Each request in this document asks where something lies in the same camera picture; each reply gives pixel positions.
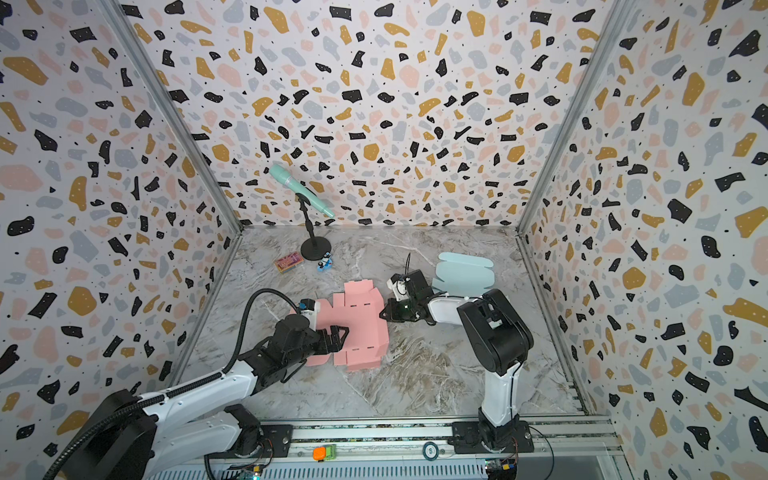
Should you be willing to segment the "pink paper box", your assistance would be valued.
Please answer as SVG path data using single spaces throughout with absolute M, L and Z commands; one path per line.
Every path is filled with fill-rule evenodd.
M 346 366 L 348 372 L 381 366 L 389 346 L 388 325 L 379 317 L 384 308 L 380 291 L 370 279 L 344 284 L 342 293 L 334 293 L 332 300 L 316 300 L 320 304 L 317 329 L 331 325 L 350 329 L 344 348 L 333 354 L 315 355 L 308 366 L 319 366 L 333 359 L 335 366 Z

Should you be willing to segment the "orange button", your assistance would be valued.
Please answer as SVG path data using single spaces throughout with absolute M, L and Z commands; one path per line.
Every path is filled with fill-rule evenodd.
M 312 458 L 316 462 L 331 461 L 336 458 L 336 445 L 327 444 L 313 449 Z

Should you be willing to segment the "small pink card box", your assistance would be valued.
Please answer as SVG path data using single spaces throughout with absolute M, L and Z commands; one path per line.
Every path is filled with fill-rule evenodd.
M 299 266 L 303 261 L 304 261 L 303 256 L 299 252 L 294 251 L 288 255 L 285 255 L 275 260 L 274 266 L 276 267 L 279 273 L 286 273 L 296 268 L 297 266 Z

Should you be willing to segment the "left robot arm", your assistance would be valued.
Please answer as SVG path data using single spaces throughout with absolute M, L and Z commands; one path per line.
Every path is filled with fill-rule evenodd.
M 109 395 L 45 476 L 54 479 L 145 479 L 189 460 L 254 450 L 261 424 L 242 404 L 287 382 L 307 360 L 341 351 L 349 330 L 314 330 L 290 314 L 272 336 L 228 368 L 159 392 Z

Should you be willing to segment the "small blue toy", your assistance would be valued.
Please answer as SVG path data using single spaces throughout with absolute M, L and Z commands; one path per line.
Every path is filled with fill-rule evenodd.
M 318 270 L 320 272 L 326 271 L 333 266 L 333 259 L 330 252 L 327 252 L 318 262 Z

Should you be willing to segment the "mint green microphone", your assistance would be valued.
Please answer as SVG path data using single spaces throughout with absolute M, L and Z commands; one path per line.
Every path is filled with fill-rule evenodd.
M 322 201 L 316 194 L 312 193 L 301 182 L 295 179 L 285 168 L 281 165 L 273 163 L 269 167 L 269 174 L 284 187 L 288 188 L 296 195 L 303 195 L 309 203 L 320 213 L 328 218 L 334 219 L 335 214 L 332 209 Z

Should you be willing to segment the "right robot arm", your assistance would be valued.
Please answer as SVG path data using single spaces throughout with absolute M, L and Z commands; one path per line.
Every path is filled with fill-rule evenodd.
M 483 447 L 503 452 L 513 446 L 526 433 L 517 406 L 517 388 L 534 338 L 504 293 L 466 285 L 439 289 L 428 284 L 419 270 L 393 275 L 387 288 L 392 297 L 380 311 L 380 318 L 390 323 L 423 321 L 430 326 L 461 326 L 485 369 L 478 420 L 454 428 L 455 449 Z

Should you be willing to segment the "black microphone stand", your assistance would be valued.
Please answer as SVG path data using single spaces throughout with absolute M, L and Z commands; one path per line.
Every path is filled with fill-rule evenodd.
M 299 209 L 304 216 L 304 225 L 308 233 L 308 239 L 302 243 L 300 253 L 307 261 L 320 261 L 327 254 L 331 253 L 331 243 L 326 238 L 315 235 L 314 224 L 310 221 L 308 213 L 308 206 L 310 204 L 308 198 L 302 194 L 297 194 L 296 197 L 299 202 Z

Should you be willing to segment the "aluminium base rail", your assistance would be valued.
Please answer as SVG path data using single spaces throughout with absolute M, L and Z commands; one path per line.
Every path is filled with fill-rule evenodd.
M 190 460 L 160 479 L 630 479 L 611 422 L 602 416 L 525 416 L 526 433 L 503 452 L 456 450 L 468 417 L 289 420 L 266 424 L 274 453 Z M 313 449 L 335 444 L 336 458 Z

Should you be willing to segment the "mint flat paper box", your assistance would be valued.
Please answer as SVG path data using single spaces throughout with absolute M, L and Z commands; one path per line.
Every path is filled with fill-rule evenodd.
M 487 258 L 442 252 L 432 288 L 452 296 L 479 297 L 495 284 L 493 267 Z

